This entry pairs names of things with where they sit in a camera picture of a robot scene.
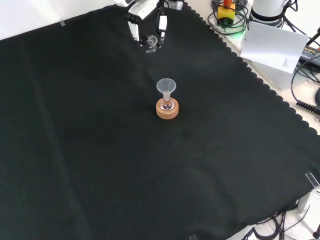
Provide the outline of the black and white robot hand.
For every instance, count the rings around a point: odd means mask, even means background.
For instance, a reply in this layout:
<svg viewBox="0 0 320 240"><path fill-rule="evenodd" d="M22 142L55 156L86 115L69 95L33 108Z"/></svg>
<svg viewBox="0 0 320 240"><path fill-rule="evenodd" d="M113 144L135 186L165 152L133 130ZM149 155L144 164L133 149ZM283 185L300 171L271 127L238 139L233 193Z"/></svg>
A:
<svg viewBox="0 0 320 240"><path fill-rule="evenodd" d="M153 53L164 45L168 24L165 3L166 0L137 1L125 15L133 42L146 53ZM158 14L156 35L142 35L140 25L155 10L157 10Z"/></svg>

